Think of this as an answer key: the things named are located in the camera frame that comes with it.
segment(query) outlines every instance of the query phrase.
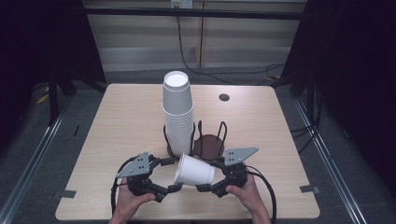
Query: stack of white cups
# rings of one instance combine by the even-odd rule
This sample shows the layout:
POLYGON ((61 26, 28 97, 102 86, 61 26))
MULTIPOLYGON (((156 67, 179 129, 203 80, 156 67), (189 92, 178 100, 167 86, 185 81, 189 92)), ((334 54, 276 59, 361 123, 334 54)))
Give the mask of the stack of white cups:
POLYGON ((193 131, 193 103, 189 77, 179 71, 166 74, 163 80, 165 133, 172 153, 190 154, 193 131))

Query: white paper cup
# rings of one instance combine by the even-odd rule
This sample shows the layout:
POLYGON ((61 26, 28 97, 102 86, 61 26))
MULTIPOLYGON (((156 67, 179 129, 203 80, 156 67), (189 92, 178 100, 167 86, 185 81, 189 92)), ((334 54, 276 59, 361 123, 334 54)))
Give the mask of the white paper cup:
POLYGON ((176 119, 164 119, 165 124, 167 124, 169 127, 184 127, 184 126, 190 126, 193 124, 193 116, 187 119, 181 119, 181 120, 176 120, 176 119))
POLYGON ((165 123, 166 127, 166 132, 167 133, 173 133, 175 135, 182 134, 182 135, 189 135, 191 136, 192 130, 194 128, 193 123, 191 124, 186 124, 182 126, 171 126, 165 123))
POLYGON ((185 135, 173 135, 171 133, 166 133, 169 147, 172 150, 172 153, 181 157, 181 155, 187 154, 189 155, 191 152, 191 133, 185 135))
POLYGON ((191 103, 191 108, 190 108, 190 110, 187 111, 187 112, 184 113, 184 114, 178 114, 178 115, 170 114, 170 113, 168 113, 168 112, 165 110, 164 107, 163 107, 163 114, 164 114, 166 117, 168 117, 169 119, 184 119, 184 118, 186 118, 186 117, 190 117, 191 114, 193 114, 193 112, 194 112, 193 109, 194 109, 194 105, 193 105, 193 102, 192 102, 192 103, 191 103))
POLYGON ((193 129, 193 122, 191 121, 186 121, 184 123, 174 123, 170 121, 165 121, 165 126, 166 126, 166 131, 171 131, 171 132, 185 132, 185 131, 192 131, 193 129))
POLYGON ((178 162, 175 184, 183 183, 189 186, 211 185, 214 176, 215 168, 213 166, 183 154, 178 162))
POLYGON ((189 77, 179 71, 163 79, 163 110, 171 116, 183 115, 192 108, 189 77))
POLYGON ((176 123, 187 122, 187 121, 191 121, 194 119, 193 111, 189 112, 185 116, 180 116, 180 117, 171 117, 171 116, 167 115, 165 111, 163 111, 163 117, 167 121, 176 122, 176 123))

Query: aluminum rail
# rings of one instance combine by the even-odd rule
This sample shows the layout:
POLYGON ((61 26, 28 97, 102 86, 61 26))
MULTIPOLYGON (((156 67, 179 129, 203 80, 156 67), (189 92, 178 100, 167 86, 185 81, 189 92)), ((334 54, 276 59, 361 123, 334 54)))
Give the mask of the aluminum rail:
MULTIPOLYGON (((306 114, 306 108, 304 103, 301 99, 296 101, 297 108, 303 118, 304 124, 306 127, 311 126, 311 122, 309 121, 309 117, 306 114)), ((340 171, 338 170, 337 165, 335 164, 334 160, 332 159, 332 154, 330 153, 329 149, 327 149, 326 145, 324 144, 323 139, 321 138, 319 133, 315 134, 315 130, 312 128, 309 129, 309 133, 311 137, 313 137, 315 146, 317 147, 318 153, 323 160, 323 163, 329 172, 330 177, 332 178, 332 182, 334 183, 338 193, 340 194, 341 200, 346 207, 350 217, 352 218, 353 223, 355 224, 367 224, 366 219, 359 207, 358 202, 356 201, 355 197, 353 196, 352 192, 350 191, 347 183, 345 182, 344 178, 341 176, 340 171)))
POLYGON ((11 223, 12 218, 14 218, 21 202, 26 194, 29 186, 33 180, 33 177, 38 170, 40 162, 43 160, 50 143, 58 132, 58 129, 62 123, 64 118, 64 112, 67 110, 69 105, 72 102, 73 97, 70 97, 66 102, 64 109, 60 113, 59 117, 49 126, 44 133, 41 142, 38 144, 38 147, 35 150, 35 154, 33 155, 32 159, 30 159, 29 163, 27 164, 25 170, 23 171, 20 179, 18 180, 17 185, 15 186, 14 190, 9 194, 6 202, 4 203, 3 207, 0 210, 0 223, 1 224, 8 224, 11 223))

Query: metal bracket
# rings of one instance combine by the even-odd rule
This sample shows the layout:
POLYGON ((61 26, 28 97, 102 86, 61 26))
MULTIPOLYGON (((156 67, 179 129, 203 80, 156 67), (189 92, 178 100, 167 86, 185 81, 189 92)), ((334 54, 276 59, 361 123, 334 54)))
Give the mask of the metal bracket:
POLYGON ((300 186, 301 193, 313 192, 314 194, 320 193, 318 187, 312 187, 310 185, 300 186))
POLYGON ((127 164, 118 174, 117 178, 149 173, 149 153, 146 151, 127 164))
POLYGON ((224 165, 231 166, 241 163, 251 155, 256 153, 259 149, 257 147, 242 147, 242 148, 229 148, 225 150, 224 165))
POLYGON ((52 195, 52 198, 54 199, 61 199, 61 198, 74 198, 74 196, 76 195, 76 191, 75 190, 59 190, 59 191, 55 191, 52 195))

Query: wall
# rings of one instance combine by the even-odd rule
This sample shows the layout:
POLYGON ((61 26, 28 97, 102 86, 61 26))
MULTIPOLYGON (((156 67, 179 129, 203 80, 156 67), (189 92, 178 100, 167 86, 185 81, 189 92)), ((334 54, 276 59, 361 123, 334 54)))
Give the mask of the wall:
MULTIPOLYGON (((170 7, 170 1, 85 0, 85 6, 170 7)), ((193 8, 303 12, 305 1, 193 1, 193 8)), ((106 72, 184 67, 174 17, 89 15, 106 72)), ((180 18, 189 67, 286 61, 297 21, 180 18)))

